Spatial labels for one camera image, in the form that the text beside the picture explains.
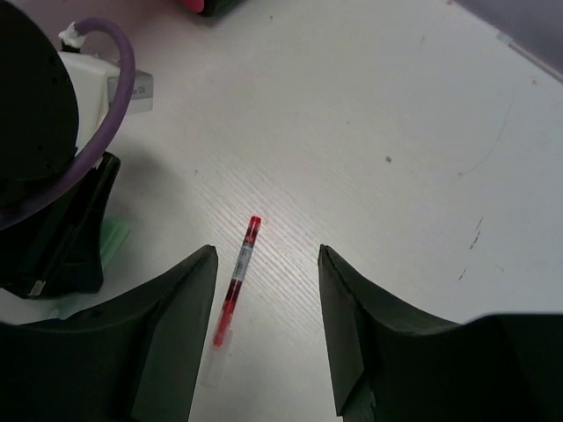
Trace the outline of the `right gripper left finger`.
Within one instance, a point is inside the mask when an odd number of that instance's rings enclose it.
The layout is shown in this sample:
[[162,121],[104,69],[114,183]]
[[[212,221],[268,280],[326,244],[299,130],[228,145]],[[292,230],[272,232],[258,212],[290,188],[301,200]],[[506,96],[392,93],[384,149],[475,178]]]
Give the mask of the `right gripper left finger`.
[[217,267],[206,245],[67,319],[3,324],[2,420],[188,420]]

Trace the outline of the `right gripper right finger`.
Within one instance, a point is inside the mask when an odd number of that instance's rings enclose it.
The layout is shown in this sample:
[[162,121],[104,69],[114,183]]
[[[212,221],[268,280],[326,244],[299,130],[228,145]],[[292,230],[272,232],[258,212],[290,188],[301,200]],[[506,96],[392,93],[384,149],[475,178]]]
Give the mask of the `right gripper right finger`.
[[345,421],[559,421],[562,317],[431,315],[329,246],[319,291],[335,410]]

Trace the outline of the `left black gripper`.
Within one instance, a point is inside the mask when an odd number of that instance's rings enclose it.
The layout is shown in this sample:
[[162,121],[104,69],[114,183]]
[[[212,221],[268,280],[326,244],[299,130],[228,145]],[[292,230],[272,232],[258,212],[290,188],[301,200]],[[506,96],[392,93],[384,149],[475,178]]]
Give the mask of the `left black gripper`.
[[[1,3],[1,226],[38,211],[27,201],[67,170],[77,151],[77,98],[58,52],[9,1]],[[1,288],[23,299],[100,290],[106,205],[121,161],[98,167],[36,215],[1,232]]]

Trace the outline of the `green highlighter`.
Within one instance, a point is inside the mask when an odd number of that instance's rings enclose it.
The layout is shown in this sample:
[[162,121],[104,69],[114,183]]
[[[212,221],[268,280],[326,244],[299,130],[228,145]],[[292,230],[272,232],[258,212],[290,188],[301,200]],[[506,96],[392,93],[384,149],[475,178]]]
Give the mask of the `green highlighter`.
[[[104,272],[115,257],[118,250],[126,241],[131,230],[129,222],[108,217],[102,222],[100,234],[100,259],[101,269]],[[50,310],[48,319],[65,320],[84,309],[84,304],[90,300],[94,293],[71,294],[60,299]]]

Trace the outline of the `red gel pen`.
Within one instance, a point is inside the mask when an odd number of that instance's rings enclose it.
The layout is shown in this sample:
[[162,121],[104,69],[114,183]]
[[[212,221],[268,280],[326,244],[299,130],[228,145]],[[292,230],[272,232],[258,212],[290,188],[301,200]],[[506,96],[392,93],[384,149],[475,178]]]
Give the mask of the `red gel pen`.
[[252,258],[252,252],[258,237],[261,218],[253,215],[247,226],[237,262],[230,279],[230,285],[223,300],[215,332],[210,343],[208,358],[202,384],[216,387],[221,380],[223,367],[227,359],[232,340],[231,322],[237,307],[238,297],[245,280],[245,275]]

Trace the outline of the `pink drawer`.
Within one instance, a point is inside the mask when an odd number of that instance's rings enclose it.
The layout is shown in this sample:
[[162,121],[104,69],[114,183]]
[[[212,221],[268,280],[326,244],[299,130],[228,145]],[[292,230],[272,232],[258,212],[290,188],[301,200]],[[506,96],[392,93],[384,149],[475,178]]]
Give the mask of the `pink drawer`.
[[186,6],[190,11],[201,13],[205,9],[205,0],[179,0],[179,3]]

